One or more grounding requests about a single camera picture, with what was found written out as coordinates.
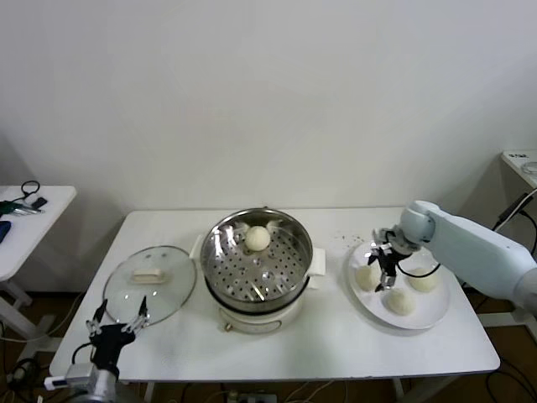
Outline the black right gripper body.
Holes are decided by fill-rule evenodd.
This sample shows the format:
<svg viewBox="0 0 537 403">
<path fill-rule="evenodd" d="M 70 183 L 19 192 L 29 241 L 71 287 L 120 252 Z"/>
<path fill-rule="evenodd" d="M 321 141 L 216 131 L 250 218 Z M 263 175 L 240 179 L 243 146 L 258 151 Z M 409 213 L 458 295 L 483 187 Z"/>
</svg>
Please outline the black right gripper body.
<svg viewBox="0 0 537 403">
<path fill-rule="evenodd" d="M 381 270 L 388 277 L 395 277 L 397 274 L 397 267 L 404 256 L 392 249 L 388 244 L 382 244 L 377 246 L 377 260 L 381 267 Z"/>
</svg>

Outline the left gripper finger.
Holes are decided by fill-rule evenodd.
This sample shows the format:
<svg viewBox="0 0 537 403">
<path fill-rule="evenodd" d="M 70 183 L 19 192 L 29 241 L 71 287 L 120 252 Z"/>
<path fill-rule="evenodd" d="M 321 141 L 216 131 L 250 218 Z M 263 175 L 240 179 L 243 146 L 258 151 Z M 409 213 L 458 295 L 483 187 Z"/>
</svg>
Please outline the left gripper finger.
<svg viewBox="0 0 537 403">
<path fill-rule="evenodd" d="M 86 320 L 86 328 L 90 336 L 96 336 L 102 332 L 101 321 L 107 310 L 107 299 L 96 309 L 91 320 Z"/>
<path fill-rule="evenodd" d="M 147 326 L 148 322 L 149 310 L 147 306 L 147 296 L 144 296 L 138 309 L 138 314 L 125 325 L 123 325 L 121 332 L 137 334 Z"/>
</svg>

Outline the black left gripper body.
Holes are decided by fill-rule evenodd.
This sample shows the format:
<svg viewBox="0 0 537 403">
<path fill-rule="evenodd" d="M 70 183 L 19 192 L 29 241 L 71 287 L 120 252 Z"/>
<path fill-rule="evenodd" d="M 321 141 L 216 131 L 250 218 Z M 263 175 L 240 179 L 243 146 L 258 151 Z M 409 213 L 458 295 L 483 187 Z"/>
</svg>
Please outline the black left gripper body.
<svg viewBox="0 0 537 403">
<path fill-rule="evenodd" d="M 95 353 L 91 361 L 98 368 L 117 366 L 122 349 L 133 343 L 135 332 L 125 324 L 112 324 L 101 327 L 90 335 Z"/>
</svg>

